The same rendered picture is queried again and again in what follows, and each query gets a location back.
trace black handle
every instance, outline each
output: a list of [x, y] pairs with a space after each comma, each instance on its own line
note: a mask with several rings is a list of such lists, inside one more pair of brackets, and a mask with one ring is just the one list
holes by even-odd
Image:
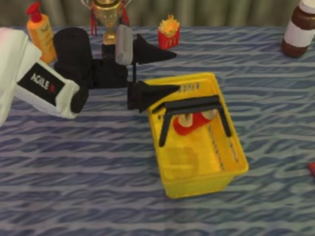
[[165, 145], [172, 117], [180, 114], [190, 114], [204, 112], [208, 110], [218, 110], [225, 135], [227, 137], [232, 136], [231, 129], [228, 125], [227, 118], [224, 112], [224, 108], [220, 103], [219, 96], [217, 95], [165, 102], [163, 104], [158, 105], [155, 109], [153, 109], [153, 114], [158, 112], [163, 107], [166, 108], [166, 112], [164, 115], [162, 130], [159, 138], [160, 147], [163, 147]]

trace yellow container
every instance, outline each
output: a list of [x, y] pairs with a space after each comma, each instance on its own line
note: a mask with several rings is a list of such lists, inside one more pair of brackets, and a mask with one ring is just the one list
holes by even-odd
[[[148, 109], [157, 162], [169, 198], [182, 198], [223, 190], [232, 179], [248, 170], [248, 163], [213, 73], [146, 80], [149, 85], [180, 85], [181, 89]], [[157, 105], [180, 99], [218, 95], [225, 112], [231, 137], [225, 135], [220, 116], [186, 136], [170, 125], [167, 140], [159, 146], [165, 108]]]

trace yellow bottle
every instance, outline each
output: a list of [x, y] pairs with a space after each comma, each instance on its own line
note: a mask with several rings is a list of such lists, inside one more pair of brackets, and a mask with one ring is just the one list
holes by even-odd
[[26, 14], [30, 16], [27, 28], [34, 45], [42, 51], [41, 60], [51, 63], [56, 59], [54, 33], [48, 16], [40, 13], [39, 5], [40, 3], [36, 2], [27, 9]]

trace tabletop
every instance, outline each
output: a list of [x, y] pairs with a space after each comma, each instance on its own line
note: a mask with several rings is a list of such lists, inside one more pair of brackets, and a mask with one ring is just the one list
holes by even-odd
[[[134, 31], [157, 44], [156, 28]], [[126, 89], [92, 90], [75, 120], [15, 100], [0, 128], [0, 236], [314, 236], [315, 47], [287, 58], [283, 34], [182, 28], [176, 59], [138, 66], [139, 79], [216, 74], [250, 165], [219, 193], [165, 196]]]

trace brown jar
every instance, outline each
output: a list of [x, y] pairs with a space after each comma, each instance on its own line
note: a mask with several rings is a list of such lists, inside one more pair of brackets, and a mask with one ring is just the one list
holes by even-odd
[[281, 50], [298, 58], [308, 49], [315, 34], [315, 0], [301, 0], [287, 26]]

